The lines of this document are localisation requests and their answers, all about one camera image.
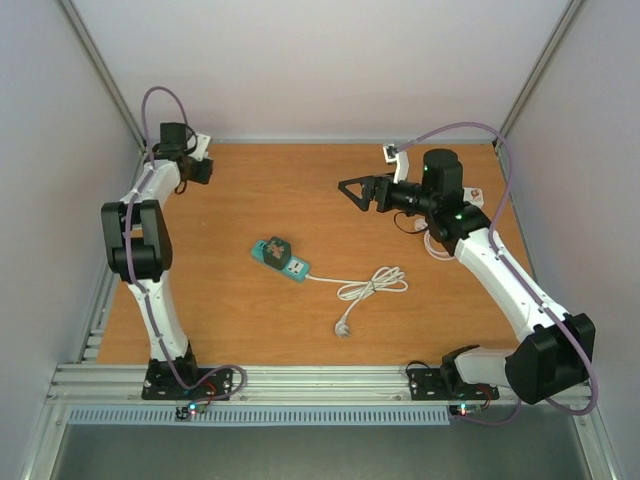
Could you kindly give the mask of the teal power strip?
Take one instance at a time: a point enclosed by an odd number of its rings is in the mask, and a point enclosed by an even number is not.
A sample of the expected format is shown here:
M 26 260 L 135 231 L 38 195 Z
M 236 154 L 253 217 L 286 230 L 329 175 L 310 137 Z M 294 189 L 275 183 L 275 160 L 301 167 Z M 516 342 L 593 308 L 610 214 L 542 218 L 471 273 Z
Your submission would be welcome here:
M 310 270 L 308 262 L 293 255 L 291 244 L 277 236 L 258 240 L 250 253 L 260 264 L 298 283 L 305 281 Z

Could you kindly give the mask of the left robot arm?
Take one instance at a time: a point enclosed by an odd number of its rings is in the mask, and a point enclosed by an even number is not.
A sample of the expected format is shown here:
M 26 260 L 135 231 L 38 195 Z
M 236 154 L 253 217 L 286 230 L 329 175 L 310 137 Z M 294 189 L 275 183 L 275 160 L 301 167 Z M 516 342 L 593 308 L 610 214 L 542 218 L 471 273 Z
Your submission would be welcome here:
M 160 140 L 152 147 L 156 159 L 146 161 L 127 194 L 101 207 L 108 266 L 127 284 L 149 337 L 145 400 L 193 398 L 201 386 L 202 375 L 171 294 L 173 248 L 163 206 L 188 183 L 209 183 L 209 142 L 209 136 L 184 123 L 162 123 Z

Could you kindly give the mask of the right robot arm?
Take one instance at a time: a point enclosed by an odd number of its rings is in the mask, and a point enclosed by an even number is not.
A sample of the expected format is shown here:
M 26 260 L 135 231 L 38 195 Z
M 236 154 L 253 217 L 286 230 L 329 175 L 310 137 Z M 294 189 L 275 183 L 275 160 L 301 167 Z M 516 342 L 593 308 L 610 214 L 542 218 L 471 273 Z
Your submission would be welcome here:
M 383 151 L 396 167 L 393 173 L 342 180 L 339 190 L 362 211 L 374 204 L 380 213 L 422 216 L 430 236 L 497 303 L 518 341 L 513 351 L 471 345 L 445 355 L 440 367 L 444 390 L 459 397 L 476 384 L 501 386 L 534 405 L 587 382 L 596 395 L 594 323 L 584 313 L 570 314 L 516 261 L 482 209 L 466 199 L 457 154 L 427 151 L 422 178 L 415 183 L 407 179 L 406 154 L 392 145 Z

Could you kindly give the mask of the dark green dragon cube adapter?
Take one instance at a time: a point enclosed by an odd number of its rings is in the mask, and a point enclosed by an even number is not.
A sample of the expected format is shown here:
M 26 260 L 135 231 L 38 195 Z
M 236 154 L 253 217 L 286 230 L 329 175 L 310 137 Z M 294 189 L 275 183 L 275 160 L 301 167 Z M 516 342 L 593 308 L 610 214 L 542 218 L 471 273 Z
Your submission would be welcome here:
M 276 270 L 283 270 L 291 260 L 291 245 L 289 242 L 272 236 L 262 247 L 263 262 Z

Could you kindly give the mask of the white cube adapter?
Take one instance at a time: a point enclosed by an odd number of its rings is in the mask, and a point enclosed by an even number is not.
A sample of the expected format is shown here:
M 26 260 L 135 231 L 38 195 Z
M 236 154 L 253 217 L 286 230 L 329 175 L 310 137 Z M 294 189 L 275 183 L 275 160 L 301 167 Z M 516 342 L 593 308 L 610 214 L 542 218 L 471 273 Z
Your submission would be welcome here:
M 479 188 L 465 187 L 463 200 L 465 202 L 469 202 L 471 205 L 481 208 L 484 206 L 483 191 Z

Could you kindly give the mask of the left controller board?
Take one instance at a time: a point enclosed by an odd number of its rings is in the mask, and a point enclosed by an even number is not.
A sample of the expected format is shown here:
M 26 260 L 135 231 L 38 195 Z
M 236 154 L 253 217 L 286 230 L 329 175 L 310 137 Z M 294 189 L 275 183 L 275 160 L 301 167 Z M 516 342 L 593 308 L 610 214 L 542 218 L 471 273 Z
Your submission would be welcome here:
M 175 408 L 174 418 L 176 421 L 191 421 L 198 415 L 206 412 L 208 408 L 204 403 L 189 403 L 186 406 L 180 406 Z

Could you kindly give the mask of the controller board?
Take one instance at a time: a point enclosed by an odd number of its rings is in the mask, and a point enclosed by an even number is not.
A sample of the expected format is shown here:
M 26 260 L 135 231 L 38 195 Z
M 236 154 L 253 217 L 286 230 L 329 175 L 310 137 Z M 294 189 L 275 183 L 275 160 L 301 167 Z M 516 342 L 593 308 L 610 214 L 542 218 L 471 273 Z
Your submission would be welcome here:
M 204 403 L 189 403 L 186 406 L 180 406 L 175 408 L 174 418 L 176 421 L 191 421 L 198 415 L 206 412 L 208 408 Z
M 449 406 L 449 414 L 453 417 L 467 417 L 484 412 L 488 408 L 487 403 L 460 402 Z

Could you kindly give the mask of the right controller board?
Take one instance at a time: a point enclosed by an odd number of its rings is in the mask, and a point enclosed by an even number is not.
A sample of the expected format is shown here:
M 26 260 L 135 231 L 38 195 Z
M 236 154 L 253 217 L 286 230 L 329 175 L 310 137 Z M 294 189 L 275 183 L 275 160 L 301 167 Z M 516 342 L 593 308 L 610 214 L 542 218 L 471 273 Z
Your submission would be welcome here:
M 484 412 L 488 408 L 487 403 L 460 402 L 449 406 L 449 414 L 453 417 L 467 417 Z

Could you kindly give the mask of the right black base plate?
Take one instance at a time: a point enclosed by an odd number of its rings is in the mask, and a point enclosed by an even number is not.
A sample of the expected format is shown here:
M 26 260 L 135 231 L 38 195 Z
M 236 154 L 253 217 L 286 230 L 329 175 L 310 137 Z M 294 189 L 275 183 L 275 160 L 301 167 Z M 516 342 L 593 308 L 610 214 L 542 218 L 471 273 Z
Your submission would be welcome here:
M 468 384 L 454 379 L 441 367 L 412 362 L 405 367 L 409 393 L 414 401 L 498 400 L 499 390 L 488 384 Z

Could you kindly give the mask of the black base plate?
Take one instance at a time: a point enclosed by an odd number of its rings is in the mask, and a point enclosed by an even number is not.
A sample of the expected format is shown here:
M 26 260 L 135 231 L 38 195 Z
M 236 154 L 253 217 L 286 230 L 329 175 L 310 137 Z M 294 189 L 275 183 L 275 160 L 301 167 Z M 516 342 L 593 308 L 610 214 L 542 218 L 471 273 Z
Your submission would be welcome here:
M 232 369 L 222 369 L 207 377 L 196 386 L 197 381 L 206 373 L 205 369 L 197 369 L 194 375 L 182 375 L 185 385 L 193 386 L 193 389 L 183 387 L 170 371 L 152 371 L 149 369 L 143 381 L 141 398 L 147 401 L 194 401 L 206 399 L 211 396 L 216 399 L 226 399 L 239 375 Z
M 498 400 L 499 390 L 488 384 L 468 384 L 454 379 L 441 367 L 412 362 L 405 367 L 409 393 L 414 401 Z

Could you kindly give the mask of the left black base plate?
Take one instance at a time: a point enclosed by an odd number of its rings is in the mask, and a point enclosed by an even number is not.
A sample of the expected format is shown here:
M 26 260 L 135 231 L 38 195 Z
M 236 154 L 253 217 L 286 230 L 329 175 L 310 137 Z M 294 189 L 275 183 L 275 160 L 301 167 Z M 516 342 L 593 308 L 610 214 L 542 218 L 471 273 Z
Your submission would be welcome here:
M 194 401 L 206 399 L 211 396 L 216 399 L 226 399 L 239 375 L 232 369 L 222 369 L 207 377 L 196 386 L 197 381 L 206 373 L 205 369 L 197 369 L 194 375 L 182 375 L 185 385 L 193 386 L 193 389 L 183 387 L 170 371 L 152 371 L 149 369 L 143 381 L 141 398 L 147 401 Z

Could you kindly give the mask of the aluminium frame rail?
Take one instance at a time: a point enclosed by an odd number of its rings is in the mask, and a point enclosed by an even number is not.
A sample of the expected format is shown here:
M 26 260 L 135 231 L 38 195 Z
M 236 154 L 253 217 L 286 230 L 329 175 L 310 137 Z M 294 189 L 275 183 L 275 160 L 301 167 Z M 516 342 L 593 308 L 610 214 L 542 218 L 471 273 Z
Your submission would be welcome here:
M 402 366 L 247 366 L 246 386 L 231 405 L 407 404 L 412 390 Z M 142 365 L 63 364 L 46 394 L 67 404 L 139 404 Z

